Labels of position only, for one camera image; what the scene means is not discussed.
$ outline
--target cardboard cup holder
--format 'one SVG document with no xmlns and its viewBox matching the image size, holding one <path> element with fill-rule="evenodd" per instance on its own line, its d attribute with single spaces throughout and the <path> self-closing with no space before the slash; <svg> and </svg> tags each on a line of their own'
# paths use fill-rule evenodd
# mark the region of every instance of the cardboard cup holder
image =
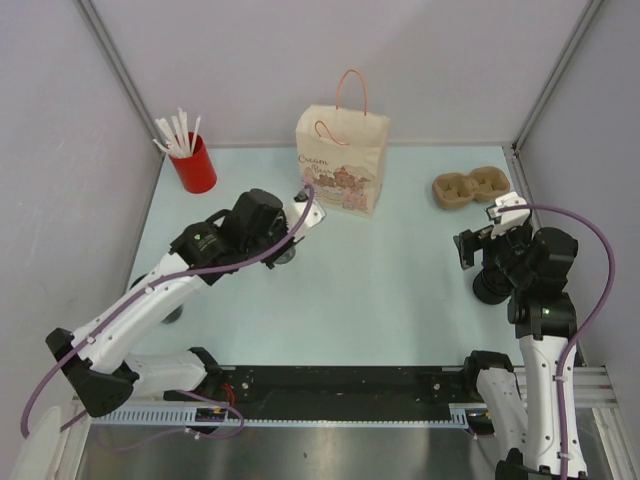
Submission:
<svg viewBox="0 0 640 480">
<path fill-rule="evenodd" d="M 445 210 L 453 210 L 476 202 L 489 202 L 509 193 L 511 184 L 497 167 L 476 168 L 468 175 L 444 173 L 433 181 L 433 195 Z"/>
</svg>

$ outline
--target metal floor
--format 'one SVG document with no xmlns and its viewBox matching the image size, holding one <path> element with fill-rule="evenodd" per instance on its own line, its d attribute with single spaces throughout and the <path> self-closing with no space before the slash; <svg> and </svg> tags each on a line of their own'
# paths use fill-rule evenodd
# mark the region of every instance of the metal floor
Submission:
<svg viewBox="0 0 640 480">
<path fill-rule="evenodd" d="M 590 410 L 578 412 L 578 425 L 589 478 L 612 479 Z M 463 430 L 250 428 L 220 442 L 177 434 L 124 454 L 98 446 L 98 432 L 124 446 L 158 427 L 93 427 L 79 480 L 484 480 L 499 460 L 496 439 Z"/>
</svg>

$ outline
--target white straw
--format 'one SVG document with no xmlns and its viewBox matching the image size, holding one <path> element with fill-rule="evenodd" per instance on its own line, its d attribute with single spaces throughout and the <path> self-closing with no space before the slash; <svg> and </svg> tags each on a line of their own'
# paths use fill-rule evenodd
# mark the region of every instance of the white straw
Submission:
<svg viewBox="0 0 640 480">
<path fill-rule="evenodd" d="M 196 140 L 198 140 L 198 129 L 200 128 L 200 115 L 196 118 L 196 126 L 193 129 L 193 143 L 191 144 L 191 155 L 193 155 L 193 151 L 196 149 Z"/>
<path fill-rule="evenodd" d="M 156 120 L 156 125 L 158 125 L 158 128 L 164 134 L 167 142 L 173 143 L 176 141 L 176 137 L 173 135 L 173 132 L 171 131 L 171 127 L 169 126 L 169 122 L 167 122 L 166 118 L 161 118 L 160 120 Z"/>
<path fill-rule="evenodd" d="M 186 155 L 182 151 L 182 149 L 175 143 L 167 142 L 167 147 L 169 147 L 169 152 L 171 152 L 171 156 L 174 158 L 186 158 Z"/>
<path fill-rule="evenodd" d="M 158 148 L 159 148 L 160 150 L 162 150 L 164 153 L 166 153 L 166 154 L 168 154 L 168 155 L 170 155 L 170 154 L 171 154 L 171 152 L 169 151 L 169 149 L 168 149 L 167 147 L 165 147 L 164 145 L 162 145 L 162 144 L 161 144 L 158 140 L 156 140 L 155 138 L 153 139 L 153 143 L 155 143 L 155 144 L 158 146 Z"/>
<path fill-rule="evenodd" d="M 173 128 L 176 130 L 176 140 L 178 143 L 178 148 L 180 150 L 184 150 L 184 153 L 186 154 L 187 146 L 182 144 L 184 142 L 184 135 L 182 135 L 182 130 L 180 129 L 180 122 L 178 122 L 178 117 L 173 115 L 171 117 L 171 122 L 173 123 Z"/>
<path fill-rule="evenodd" d="M 182 138 L 184 141 L 182 145 L 187 156 L 189 156 L 191 154 L 191 148 L 189 148 L 189 124 L 187 123 L 187 112 L 183 112 L 182 109 L 179 108 L 178 117 L 180 118 L 180 128 L 182 129 Z"/>
</svg>

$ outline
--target light blue table surface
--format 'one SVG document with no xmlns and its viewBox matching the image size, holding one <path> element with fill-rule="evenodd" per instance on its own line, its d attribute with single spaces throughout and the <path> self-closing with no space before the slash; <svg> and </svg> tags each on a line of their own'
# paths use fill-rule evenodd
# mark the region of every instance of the light blue table surface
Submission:
<svg viewBox="0 0 640 480">
<path fill-rule="evenodd" d="M 132 278 L 147 273 L 190 223 L 251 188 L 288 202 L 300 189 L 295 148 L 210 150 L 218 183 L 186 192 L 165 161 Z M 480 268 L 460 269 L 452 237 L 488 225 L 486 205 L 444 211 L 434 178 L 494 165 L 500 147 L 391 147 L 374 218 L 327 210 L 287 265 L 255 265 L 190 299 L 174 324 L 157 326 L 135 353 L 202 346 L 222 365 L 460 365 L 473 350 L 522 364 L 506 303 L 473 296 Z"/>
</svg>

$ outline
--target white panel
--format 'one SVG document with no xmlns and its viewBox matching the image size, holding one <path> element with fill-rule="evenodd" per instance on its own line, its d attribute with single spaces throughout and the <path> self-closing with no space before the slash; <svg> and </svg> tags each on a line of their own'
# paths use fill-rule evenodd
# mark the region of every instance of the white panel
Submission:
<svg viewBox="0 0 640 480">
<path fill-rule="evenodd" d="M 0 1 L 0 478 L 44 339 L 122 292 L 160 163 L 73 2 Z M 32 425 L 71 389 L 56 378 Z"/>
<path fill-rule="evenodd" d="M 586 0 L 95 3 L 151 113 L 202 113 L 220 145 L 293 143 L 350 67 L 391 141 L 511 142 Z M 362 104 L 355 79 L 344 104 Z"/>
<path fill-rule="evenodd" d="M 575 210 L 602 228 L 618 259 L 609 304 L 583 342 L 591 365 L 606 364 L 640 448 L 640 2 L 609 2 L 534 129 L 524 165 L 533 197 Z M 570 290 L 580 318 L 607 274 L 602 246 L 574 222 L 543 216 L 580 242 Z"/>
</svg>

